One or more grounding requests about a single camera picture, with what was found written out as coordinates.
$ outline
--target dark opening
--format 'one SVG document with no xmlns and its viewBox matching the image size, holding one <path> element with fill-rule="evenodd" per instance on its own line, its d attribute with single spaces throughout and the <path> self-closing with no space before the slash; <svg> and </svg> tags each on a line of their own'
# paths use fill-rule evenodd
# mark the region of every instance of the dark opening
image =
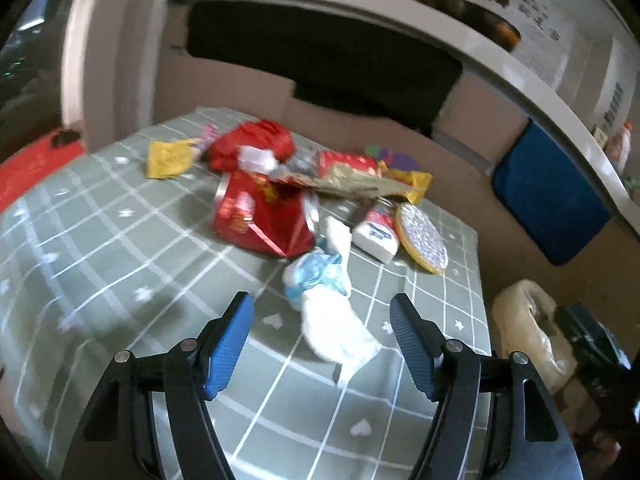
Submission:
<svg viewBox="0 0 640 480">
<path fill-rule="evenodd" d="M 355 18 L 253 2 L 197 2 L 187 51 L 296 82 L 294 97 L 431 131 L 462 64 L 421 40 Z"/>
<path fill-rule="evenodd" d="M 113 442 L 118 439 L 118 396 L 120 384 L 112 382 L 99 399 L 84 429 L 88 442 Z"/>
<path fill-rule="evenodd" d="M 530 442 L 553 442 L 558 439 L 558 430 L 545 401 L 533 381 L 524 383 L 524 433 Z"/>
</svg>

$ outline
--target glittery round object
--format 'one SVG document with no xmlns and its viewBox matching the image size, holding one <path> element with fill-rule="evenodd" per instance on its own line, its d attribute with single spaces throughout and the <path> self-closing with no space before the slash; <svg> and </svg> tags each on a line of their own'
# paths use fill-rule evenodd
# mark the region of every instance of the glittery round object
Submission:
<svg viewBox="0 0 640 480">
<path fill-rule="evenodd" d="M 449 264 L 442 237 L 422 209 L 404 203 L 396 210 L 396 232 L 411 257 L 429 272 L 442 274 Z"/>
</svg>

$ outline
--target black panel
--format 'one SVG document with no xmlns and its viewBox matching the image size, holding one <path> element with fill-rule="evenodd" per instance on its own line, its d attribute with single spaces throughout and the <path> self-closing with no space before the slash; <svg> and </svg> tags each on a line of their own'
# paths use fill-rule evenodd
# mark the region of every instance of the black panel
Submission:
<svg viewBox="0 0 640 480">
<path fill-rule="evenodd" d="M 429 132 L 462 64 L 400 32 L 317 10 L 197 2 L 188 53 L 296 82 L 295 97 Z"/>
</svg>

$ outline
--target table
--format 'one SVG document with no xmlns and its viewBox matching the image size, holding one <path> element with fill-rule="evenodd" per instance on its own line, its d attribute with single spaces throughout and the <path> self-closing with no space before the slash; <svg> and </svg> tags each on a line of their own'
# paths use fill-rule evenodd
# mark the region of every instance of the table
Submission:
<svg viewBox="0 0 640 480">
<path fill-rule="evenodd" d="M 308 348 L 284 298 L 286 261 L 228 245 L 210 229 L 220 175 L 195 166 L 175 180 L 146 179 L 151 140 L 196 137 L 207 122 L 224 133 L 245 120 L 254 118 L 198 108 L 145 128 L 76 159 L 0 216 L 0 356 L 29 437 L 24 445 L 54 476 L 113 354 L 165 352 L 198 335 L 238 290 L 255 299 L 254 325 L 228 388 L 208 408 L 239 480 L 407 477 L 436 404 L 415 389 L 388 323 L 396 292 L 443 333 L 490 353 L 477 235 L 424 200 L 449 267 L 430 274 L 403 250 L 384 265 L 352 247 L 351 304 L 383 349 L 338 390 L 335 365 Z M 349 223 L 355 209 L 321 201 L 321 217 Z M 166 475 L 178 479 L 164 397 L 154 394 L 154 402 Z M 479 468 L 488 403 L 483 394 L 466 480 Z"/>
</svg>

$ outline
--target red bag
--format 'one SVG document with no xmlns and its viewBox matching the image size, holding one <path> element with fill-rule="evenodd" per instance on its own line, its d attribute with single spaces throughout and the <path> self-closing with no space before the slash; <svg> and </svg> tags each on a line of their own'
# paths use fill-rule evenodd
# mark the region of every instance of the red bag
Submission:
<svg viewBox="0 0 640 480">
<path fill-rule="evenodd" d="M 260 174 L 235 171 L 218 186 L 213 228 L 239 247 L 293 258 L 315 245 L 318 212 L 312 195 Z"/>
<path fill-rule="evenodd" d="M 235 130 L 218 137 L 209 148 L 210 166 L 214 171 L 238 169 L 240 146 L 253 146 L 260 150 L 271 150 L 280 161 L 285 162 L 295 150 L 291 134 L 284 126 L 273 121 L 242 123 Z"/>
</svg>

